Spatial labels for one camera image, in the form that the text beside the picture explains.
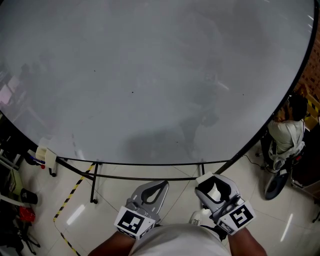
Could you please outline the person's right forearm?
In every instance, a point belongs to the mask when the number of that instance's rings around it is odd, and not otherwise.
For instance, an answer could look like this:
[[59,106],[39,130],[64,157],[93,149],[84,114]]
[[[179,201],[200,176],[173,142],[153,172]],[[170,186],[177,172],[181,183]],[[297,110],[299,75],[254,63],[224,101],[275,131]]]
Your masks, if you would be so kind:
[[267,256],[265,249],[256,241],[247,228],[228,235],[231,256]]

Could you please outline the black equipment case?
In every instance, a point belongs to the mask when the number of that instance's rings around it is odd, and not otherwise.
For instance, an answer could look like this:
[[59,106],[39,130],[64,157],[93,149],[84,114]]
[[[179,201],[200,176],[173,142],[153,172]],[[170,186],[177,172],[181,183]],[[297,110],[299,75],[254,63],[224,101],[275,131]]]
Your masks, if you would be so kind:
[[320,200],[320,151],[306,152],[292,169],[292,184]]

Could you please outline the black white whiteboard eraser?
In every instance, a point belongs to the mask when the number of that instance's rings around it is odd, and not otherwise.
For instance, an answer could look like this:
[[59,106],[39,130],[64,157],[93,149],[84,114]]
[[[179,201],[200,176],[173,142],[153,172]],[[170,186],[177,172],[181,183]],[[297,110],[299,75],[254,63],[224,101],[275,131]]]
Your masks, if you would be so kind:
[[211,172],[196,178],[196,194],[200,198],[208,198],[215,204],[220,204],[228,198],[228,185]]

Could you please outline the red box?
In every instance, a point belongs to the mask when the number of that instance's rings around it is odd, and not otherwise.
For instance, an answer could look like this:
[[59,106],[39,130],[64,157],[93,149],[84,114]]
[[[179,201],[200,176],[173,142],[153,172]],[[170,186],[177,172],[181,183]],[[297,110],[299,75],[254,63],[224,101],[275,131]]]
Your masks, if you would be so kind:
[[34,222],[36,215],[35,215],[32,208],[20,206],[19,207],[19,218],[22,221]]

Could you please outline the large white whiteboard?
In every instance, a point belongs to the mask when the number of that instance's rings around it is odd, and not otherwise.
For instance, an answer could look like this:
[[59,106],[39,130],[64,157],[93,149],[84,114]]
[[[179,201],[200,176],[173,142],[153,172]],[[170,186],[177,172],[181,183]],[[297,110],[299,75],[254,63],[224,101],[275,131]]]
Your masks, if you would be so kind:
[[303,68],[315,0],[3,0],[0,111],[59,157],[228,161]]

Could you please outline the person's white shirt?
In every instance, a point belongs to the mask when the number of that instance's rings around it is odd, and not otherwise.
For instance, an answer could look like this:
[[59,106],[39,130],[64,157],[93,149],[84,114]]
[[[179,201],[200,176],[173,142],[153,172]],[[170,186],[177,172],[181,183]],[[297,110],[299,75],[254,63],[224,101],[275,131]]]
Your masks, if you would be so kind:
[[192,224],[155,227],[133,245],[129,256],[231,256],[219,236]]

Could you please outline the person's white shoe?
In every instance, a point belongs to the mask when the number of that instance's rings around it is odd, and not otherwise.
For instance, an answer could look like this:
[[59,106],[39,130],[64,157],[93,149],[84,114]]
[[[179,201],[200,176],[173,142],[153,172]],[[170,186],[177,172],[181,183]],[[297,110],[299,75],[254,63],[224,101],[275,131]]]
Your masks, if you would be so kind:
[[196,226],[209,226],[212,223],[212,220],[210,219],[211,214],[212,213],[208,209],[197,210],[191,215],[189,223]]

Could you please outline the black cap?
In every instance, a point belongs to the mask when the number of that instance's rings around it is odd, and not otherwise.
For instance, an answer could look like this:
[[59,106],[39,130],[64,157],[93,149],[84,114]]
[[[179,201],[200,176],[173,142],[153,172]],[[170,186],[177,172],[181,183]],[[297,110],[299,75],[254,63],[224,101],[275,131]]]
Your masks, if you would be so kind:
[[25,188],[21,189],[20,198],[23,203],[33,204],[33,205],[36,205],[38,203],[38,196],[35,193]]

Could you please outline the black tripod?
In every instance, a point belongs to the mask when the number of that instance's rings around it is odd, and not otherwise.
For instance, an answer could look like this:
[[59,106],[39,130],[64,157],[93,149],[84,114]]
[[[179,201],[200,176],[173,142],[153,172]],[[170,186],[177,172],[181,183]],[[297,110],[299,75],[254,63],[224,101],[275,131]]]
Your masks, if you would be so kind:
[[17,228],[17,235],[18,235],[18,240],[19,240],[19,246],[18,249],[16,249],[16,252],[18,256],[23,256],[22,250],[24,249],[23,242],[27,245],[29,251],[33,256],[36,256],[37,253],[33,250],[33,247],[31,246],[34,245],[37,248],[40,248],[40,244],[33,241],[29,235],[29,228],[32,227],[32,223],[25,221],[25,220],[16,220],[16,228]]

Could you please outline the person's left forearm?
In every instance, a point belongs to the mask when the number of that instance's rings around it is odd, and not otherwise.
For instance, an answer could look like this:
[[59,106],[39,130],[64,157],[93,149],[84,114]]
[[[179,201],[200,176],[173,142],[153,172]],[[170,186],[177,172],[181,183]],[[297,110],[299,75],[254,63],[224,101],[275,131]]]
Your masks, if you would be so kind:
[[119,231],[93,249],[88,256],[129,256],[136,240]]

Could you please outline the white marker tray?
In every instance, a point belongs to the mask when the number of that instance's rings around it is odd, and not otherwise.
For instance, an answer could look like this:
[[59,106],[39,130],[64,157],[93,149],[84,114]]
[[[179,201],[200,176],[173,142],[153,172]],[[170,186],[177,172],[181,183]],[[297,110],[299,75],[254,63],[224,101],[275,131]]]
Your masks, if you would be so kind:
[[57,155],[47,147],[38,146],[35,152],[35,158],[47,168],[53,169],[56,164]]

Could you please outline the white frame table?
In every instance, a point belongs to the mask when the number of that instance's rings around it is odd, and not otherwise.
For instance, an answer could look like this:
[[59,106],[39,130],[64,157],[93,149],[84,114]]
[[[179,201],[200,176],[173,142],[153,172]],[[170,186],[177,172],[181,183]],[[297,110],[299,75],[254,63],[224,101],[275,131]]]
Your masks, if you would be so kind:
[[5,201],[18,207],[27,207],[21,198],[23,189],[22,179],[17,165],[21,155],[16,154],[12,160],[8,159],[6,152],[0,149],[0,166],[8,170],[4,179],[4,187],[0,188],[0,201]]

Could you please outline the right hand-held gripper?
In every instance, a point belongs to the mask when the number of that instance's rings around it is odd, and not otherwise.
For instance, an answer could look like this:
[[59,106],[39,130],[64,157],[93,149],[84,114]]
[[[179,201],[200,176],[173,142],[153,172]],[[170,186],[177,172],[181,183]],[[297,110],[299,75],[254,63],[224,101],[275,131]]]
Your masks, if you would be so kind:
[[219,174],[213,176],[220,199],[226,201],[217,204],[207,197],[200,198],[196,189],[195,194],[205,208],[211,211],[210,219],[229,235],[234,235],[251,223],[256,214],[250,202],[239,195],[240,191],[233,180]]

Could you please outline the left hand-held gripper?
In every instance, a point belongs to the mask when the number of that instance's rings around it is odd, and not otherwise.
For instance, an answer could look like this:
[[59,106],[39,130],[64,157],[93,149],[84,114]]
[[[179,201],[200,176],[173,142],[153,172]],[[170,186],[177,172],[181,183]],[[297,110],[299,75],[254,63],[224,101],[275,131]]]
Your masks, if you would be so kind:
[[135,240],[140,240],[160,221],[159,212],[169,190],[169,182],[151,181],[137,187],[118,212],[114,226]]

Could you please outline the yellow striped barrier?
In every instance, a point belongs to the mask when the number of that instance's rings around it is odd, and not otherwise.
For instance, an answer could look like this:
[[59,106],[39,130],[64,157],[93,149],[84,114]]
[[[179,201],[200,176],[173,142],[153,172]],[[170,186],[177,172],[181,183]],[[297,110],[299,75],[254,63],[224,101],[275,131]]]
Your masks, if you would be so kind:
[[307,99],[307,114],[305,117],[305,126],[311,131],[318,123],[320,119],[320,103],[313,99]]

